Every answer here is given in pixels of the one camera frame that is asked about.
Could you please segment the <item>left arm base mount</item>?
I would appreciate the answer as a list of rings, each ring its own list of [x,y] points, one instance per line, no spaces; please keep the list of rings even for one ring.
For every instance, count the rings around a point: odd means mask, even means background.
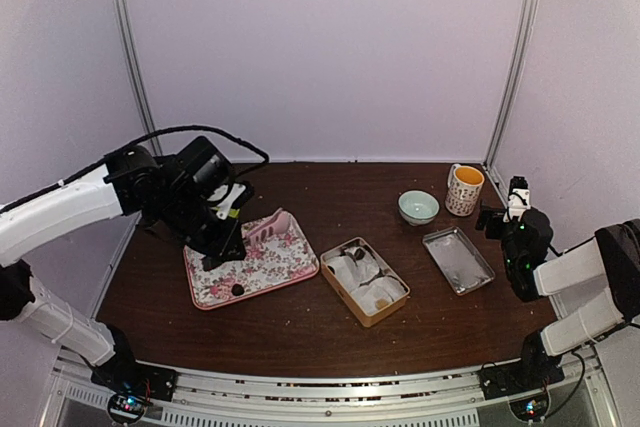
[[[101,365],[88,363],[91,381],[118,394],[171,401],[178,373],[174,369],[152,366],[136,360],[123,331],[107,326],[114,341],[114,355]]]

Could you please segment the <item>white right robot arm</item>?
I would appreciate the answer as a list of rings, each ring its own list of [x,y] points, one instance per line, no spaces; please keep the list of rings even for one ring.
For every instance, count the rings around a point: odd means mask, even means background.
[[[504,269],[523,302],[571,297],[572,310],[528,335],[512,377],[535,387],[561,357],[595,343],[639,316],[639,220],[602,227],[564,252],[554,252],[546,214],[533,207],[480,207],[476,228],[500,242]]]

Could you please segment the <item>bear print tin lid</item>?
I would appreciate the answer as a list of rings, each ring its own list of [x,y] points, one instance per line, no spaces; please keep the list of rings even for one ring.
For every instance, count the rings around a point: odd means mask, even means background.
[[[493,269],[458,227],[427,234],[422,244],[458,296],[478,290],[495,279]]]

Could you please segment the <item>pink metal tongs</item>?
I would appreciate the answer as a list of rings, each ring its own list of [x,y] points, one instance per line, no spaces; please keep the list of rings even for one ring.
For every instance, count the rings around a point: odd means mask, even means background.
[[[262,221],[259,225],[250,230],[245,239],[251,246],[266,242],[273,236],[284,234],[288,231],[291,223],[291,216],[288,212],[279,209],[271,217]]]

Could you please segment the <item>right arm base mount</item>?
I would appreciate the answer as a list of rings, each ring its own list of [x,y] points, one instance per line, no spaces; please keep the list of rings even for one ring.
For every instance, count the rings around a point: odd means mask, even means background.
[[[477,375],[484,398],[511,396],[562,381],[561,359],[562,355],[547,353],[539,332],[528,335],[518,360],[503,364],[488,362],[480,368]]]

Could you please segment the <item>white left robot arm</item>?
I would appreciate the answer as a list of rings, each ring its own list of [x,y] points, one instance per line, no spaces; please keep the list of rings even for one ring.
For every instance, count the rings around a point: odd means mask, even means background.
[[[79,313],[35,276],[24,257],[100,221],[138,214],[216,264],[244,258],[237,211],[253,194],[228,159],[199,136],[179,153],[154,156],[138,142],[66,180],[1,209],[1,318],[22,322],[76,352],[123,391],[144,371],[125,336]]]

